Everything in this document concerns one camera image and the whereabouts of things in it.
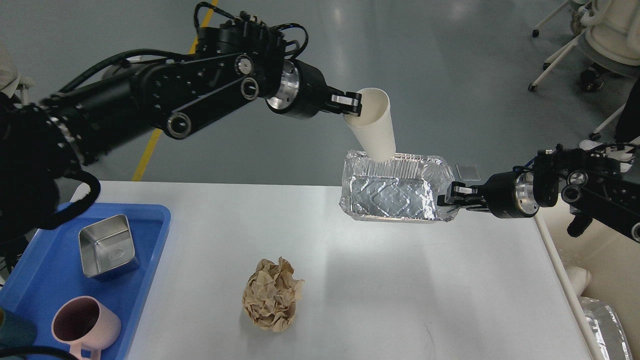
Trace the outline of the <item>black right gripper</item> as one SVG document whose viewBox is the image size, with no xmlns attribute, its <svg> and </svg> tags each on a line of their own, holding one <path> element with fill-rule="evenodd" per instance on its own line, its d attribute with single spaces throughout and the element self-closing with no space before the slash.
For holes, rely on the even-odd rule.
<svg viewBox="0 0 640 360">
<path fill-rule="evenodd" d="M 489 210 L 500 219 L 531 218 L 539 210 L 533 183 L 533 173 L 516 171 L 494 174 L 482 186 L 451 182 L 446 192 L 438 195 L 437 205 L 474 212 Z"/>
</svg>

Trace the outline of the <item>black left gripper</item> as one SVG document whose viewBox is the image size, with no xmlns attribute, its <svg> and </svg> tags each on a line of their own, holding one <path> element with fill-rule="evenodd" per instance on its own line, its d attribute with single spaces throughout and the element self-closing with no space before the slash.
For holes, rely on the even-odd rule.
<svg viewBox="0 0 640 360">
<path fill-rule="evenodd" d="M 285 60 L 279 88 L 266 98 L 270 111 L 296 119 L 308 119 L 318 112 L 361 116 L 362 94 L 329 88 L 320 69 L 300 60 Z"/>
</svg>

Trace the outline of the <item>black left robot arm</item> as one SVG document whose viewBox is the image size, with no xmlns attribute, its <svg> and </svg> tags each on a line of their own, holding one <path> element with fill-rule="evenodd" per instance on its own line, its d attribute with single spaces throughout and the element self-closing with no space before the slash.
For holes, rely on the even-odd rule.
<svg viewBox="0 0 640 360">
<path fill-rule="evenodd" d="M 308 119 L 361 116 L 363 92 L 327 85 L 298 59 L 299 23 L 269 26 L 208 2 L 194 9 L 193 54 L 136 48 L 83 71 L 39 104 L 32 83 L 1 68 L 1 243 L 54 230 L 86 212 L 101 184 L 83 167 L 151 128 L 182 140 L 261 98 L 270 111 Z"/>
</svg>

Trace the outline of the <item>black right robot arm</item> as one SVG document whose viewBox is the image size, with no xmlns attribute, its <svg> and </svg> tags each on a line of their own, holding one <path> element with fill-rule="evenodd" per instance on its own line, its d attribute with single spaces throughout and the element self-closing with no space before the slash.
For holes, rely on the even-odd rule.
<svg viewBox="0 0 640 360">
<path fill-rule="evenodd" d="M 574 218 L 567 226 L 571 237 L 582 235 L 592 221 L 639 241 L 640 190 L 624 180 L 622 162 L 612 157 L 639 148 L 635 143 L 604 143 L 592 149 L 540 150 L 530 164 L 493 174 L 484 184 L 452 182 L 437 205 L 484 212 L 501 219 L 531 218 L 540 208 L 563 200 Z"/>
</svg>

